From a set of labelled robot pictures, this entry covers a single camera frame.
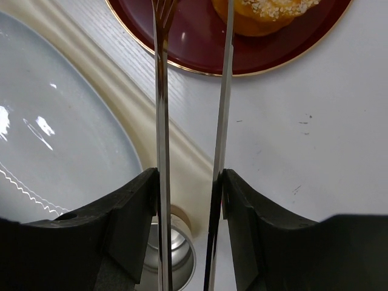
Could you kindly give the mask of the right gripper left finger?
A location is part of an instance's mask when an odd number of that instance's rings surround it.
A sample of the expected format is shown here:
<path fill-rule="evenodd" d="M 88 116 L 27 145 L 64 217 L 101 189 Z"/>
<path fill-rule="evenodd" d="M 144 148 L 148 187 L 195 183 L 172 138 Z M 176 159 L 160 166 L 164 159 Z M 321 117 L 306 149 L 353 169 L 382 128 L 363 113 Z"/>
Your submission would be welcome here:
<path fill-rule="evenodd" d="M 54 220 L 1 219 L 2 290 L 133 290 L 156 213 L 158 172 Z"/>

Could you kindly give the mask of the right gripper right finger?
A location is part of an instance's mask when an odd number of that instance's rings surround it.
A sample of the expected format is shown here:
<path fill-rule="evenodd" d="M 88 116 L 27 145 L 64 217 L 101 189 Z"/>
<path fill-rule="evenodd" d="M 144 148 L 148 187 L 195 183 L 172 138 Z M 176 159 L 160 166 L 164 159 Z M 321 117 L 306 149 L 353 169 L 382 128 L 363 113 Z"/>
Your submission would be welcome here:
<path fill-rule="evenodd" d="M 238 290 L 386 290 L 387 216 L 299 216 L 224 171 Z"/>

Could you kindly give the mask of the large orange sugared bread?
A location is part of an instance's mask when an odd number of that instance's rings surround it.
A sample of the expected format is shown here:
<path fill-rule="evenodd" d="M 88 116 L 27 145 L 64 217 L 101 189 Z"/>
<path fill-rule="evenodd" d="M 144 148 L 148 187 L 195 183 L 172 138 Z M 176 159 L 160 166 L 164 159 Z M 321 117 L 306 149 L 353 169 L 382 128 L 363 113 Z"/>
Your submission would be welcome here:
<path fill-rule="evenodd" d="M 319 3 L 320 0 L 237 0 L 233 2 L 233 30 L 242 36 L 267 36 Z"/>

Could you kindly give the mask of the metal tongs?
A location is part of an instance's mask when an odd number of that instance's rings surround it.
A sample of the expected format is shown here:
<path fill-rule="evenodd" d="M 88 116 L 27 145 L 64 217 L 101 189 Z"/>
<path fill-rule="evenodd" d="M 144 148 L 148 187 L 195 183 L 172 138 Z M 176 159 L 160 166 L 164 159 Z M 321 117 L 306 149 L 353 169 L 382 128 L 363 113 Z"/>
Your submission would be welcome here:
<path fill-rule="evenodd" d="M 167 58 L 169 31 L 175 14 L 176 1 L 153 1 L 153 37 L 155 49 L 156 143 L 159 172 L 158 197 L 158 289 L 172 290 L 172 249 L 170 213 L 170 153 Z M 207 235 L 204 290 L 215 286 L 219 220 L 227 217 L 228 198 L 223 190 L 227 129 L 233 65 L 234 2 L 227 4 L 227 29 L 219 99 L 216 147 Z"/>

